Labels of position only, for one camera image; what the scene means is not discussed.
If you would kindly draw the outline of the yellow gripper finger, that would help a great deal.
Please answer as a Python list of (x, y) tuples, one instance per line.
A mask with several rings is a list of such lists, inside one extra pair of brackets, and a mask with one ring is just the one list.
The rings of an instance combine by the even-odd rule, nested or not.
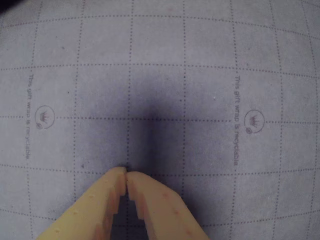
[(109, 240), (120, 197), (126, 194), (125, 167), (114, 167), (89, 187), (38, 240)]
[(129, 172), (126, 180), (129, 199), (150, 240), (209, 239), (174, 190), (142, 172)]

